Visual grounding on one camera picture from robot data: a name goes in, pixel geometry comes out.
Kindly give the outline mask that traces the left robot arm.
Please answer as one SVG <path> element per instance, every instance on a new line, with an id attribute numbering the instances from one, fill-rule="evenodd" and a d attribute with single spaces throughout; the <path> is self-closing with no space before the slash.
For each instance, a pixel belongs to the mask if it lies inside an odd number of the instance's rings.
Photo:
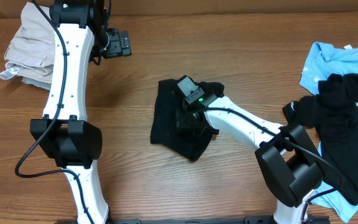
<path id="1" fill-rule="evenodd" d="M 104 1 L 55 1 L 44 17 L 53 28 L 55 58 L 52 85 L 42 118 L 32 119 L 30 133 L 70 184 L 75 200 L 75 223 L 112 223 L 103 197 L 98 159 L 101 130 L 88 122 L 86 80 L 88 64 L 130 56 L 127 31 L 109 27 L 111 9 Z"/>

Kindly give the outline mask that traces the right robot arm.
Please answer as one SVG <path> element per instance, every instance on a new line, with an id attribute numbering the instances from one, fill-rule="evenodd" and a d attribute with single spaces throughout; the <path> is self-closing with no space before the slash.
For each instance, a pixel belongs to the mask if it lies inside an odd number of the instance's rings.
<path id="1" fill-rule="evenodd" d="M 329 223 L 307 213 L 322 183 L 324 160 L 302 126 L 283 126 L 242 109 L 229 97 L 204 91 L 190 77 L 177 81 L 184 119 L 224 131 L 254 152 L 266 186 L 277 199 L 273 215 L 248 216 L 244 223 Z"/>

